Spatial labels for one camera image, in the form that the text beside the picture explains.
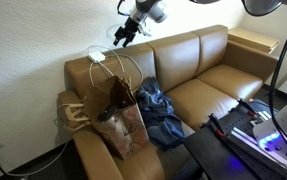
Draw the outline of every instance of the lamp shade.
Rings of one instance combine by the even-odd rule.
[[[281,0],[242,0],[245,10],[252,16],[264,16],[277,9]]]

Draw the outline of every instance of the couch backrest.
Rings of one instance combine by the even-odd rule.
[[[148,76],[155,76],[154,55],[152,49],[146,44],[138,44],[115,50],[117,54],[126,54],[132,57],[141,68],[144,78]],[[140,84],[140,73],[135,65],[127,57],[120,56],[126,74],[131,76],[132,89],[135,89]],[[120,77],[123,76],[121,66],[115,57],[106,58],[102,62],[108,67],[113,74]],[[87,58],[80,58],[65,63],[65,79],[67,89],[74,89],[80,98],[83,98],[88,88],[91,88],[91,81],[89,78],[89,68],[91,61]],[[110,77],[110,74],[99,65],[92,66],[92,77],[94,84],[101,83]]]
[[[154,51],[156,78],[163,92],[193,78],[199,63],[198,35],[188,32],[146,44]]]
[[[200,62],[194,77],[219,64],[225,54],[228,28],[215,25],[192,31],[200,38]]]

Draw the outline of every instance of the couch cushion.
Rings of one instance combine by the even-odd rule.
[[[132,57],[140,66],[144,77],[155,76],[154,55],[152,49],[148,45],[138,44],[115,50],[115,52]],[[113,55],[111,52],[106,52],[104,54],[106,56]],[[132,89],[135,89],[140,83],[140,73],[129,58],[123,56],[120,56],[120,58],[123,62],[126,73],[131,75]],[[65,71],[67,75],[66,84],[67,86],[72,86],[68,88],[75,89],[80,98],[83,98],[86,94],[86,90],[92,86],[89,78],[89,67],[91,63],[92,62],[87,57],[65,63]],[[108,67],[113,74],[121,77],[123,76],[120,63],[115,57],[108,57],[102,63]],[[97,64],[94,64],[92,67],[92,75],[94,83],[103,82],[110,76],[106,70],[102,69]]]
[[[166,93],[172,99],[174,113],[193,129],[199,129],[208,115],[223,117],[237,100],[199,79],[190,80]]]
[[[218,65],[197,77],[235,99],[249,100],[262,86],[262,80],[227,65]]]
[[[199,38],[183,33],[148,42],[155,54],[156,78],[166,92],[190,80],[199,63]]]
[[[222,25],[192,31],[200,37],[200,63],[195,76],[217,65],[226,50],[228,29]]]
[[[162,151],[149,143],[126,161],[114,156],[114,161],[125,180],[170,179],[191,159],[192,156],[183,144],[175,149]]]

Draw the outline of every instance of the blue light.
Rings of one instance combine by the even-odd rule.
[[[271,135],[271,137],[273,138],[273,139],[276,139],[276,138],[278,138],[280,135],[279,134],[272,134]]]
[[[264,140],[264,139],[260,140],[260,144],[265,144],[265,143],[266,143],[266,140]]]
[[[265,140],[266,140],[266,141],[271,141],[272,138],[271,138],[270,136],[268,136],[268,137],[265,138]]]

